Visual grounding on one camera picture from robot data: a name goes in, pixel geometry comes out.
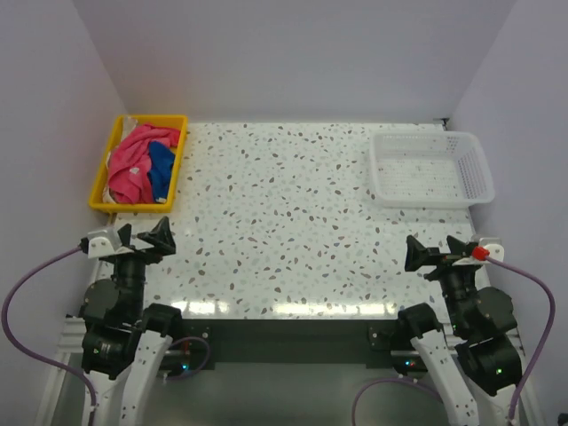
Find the pink microfiber towel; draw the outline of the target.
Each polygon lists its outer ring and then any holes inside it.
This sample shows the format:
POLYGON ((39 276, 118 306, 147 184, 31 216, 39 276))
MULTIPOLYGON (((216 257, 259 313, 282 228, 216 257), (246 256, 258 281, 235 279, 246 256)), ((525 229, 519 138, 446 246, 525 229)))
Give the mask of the pink microfiber towel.
POLYGON ((179 136, 179 130, 143 124, 118 145, 107 172, 107 183, 117 203, 156 203, 147 176, 151 168, 148 146, 158 141, 173 152, 178 147, 179 136))

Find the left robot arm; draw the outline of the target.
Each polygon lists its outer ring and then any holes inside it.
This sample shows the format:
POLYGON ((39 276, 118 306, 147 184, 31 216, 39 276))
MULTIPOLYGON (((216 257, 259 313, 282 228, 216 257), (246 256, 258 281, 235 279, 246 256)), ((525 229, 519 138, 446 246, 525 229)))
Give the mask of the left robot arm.
POLYGON ((89 382, 84 425, 139 425, 167 349, 185 336, 181 311, 144 305, 146 268, 176 252, 170 221, 150 231, 131 225, 88 233, 80 248, 90 259, 113 266, 108 279, 95 280, 84 294, 80 316, 86 332, 82 369, 89 382))

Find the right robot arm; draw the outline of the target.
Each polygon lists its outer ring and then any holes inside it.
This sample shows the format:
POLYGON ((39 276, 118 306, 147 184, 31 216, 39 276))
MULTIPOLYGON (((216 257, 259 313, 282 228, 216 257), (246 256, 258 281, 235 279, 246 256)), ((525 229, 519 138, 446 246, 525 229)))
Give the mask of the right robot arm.
POLYGON ((459 342, 448 345, 426 303, 399 311, 395 336, 400 345, 418 352, 450 424, 513 425, 517 415, 511 400, 523 371, 508 337, 517 327, 512 299, 497 288, 476 286, 477 271, 491 260, 503 260, 504 247, 495 238, 464 242, 449 236, 446 242, 444 253, 407 236, 405 269, 431 267, 424 278, 439 283, 459 342))

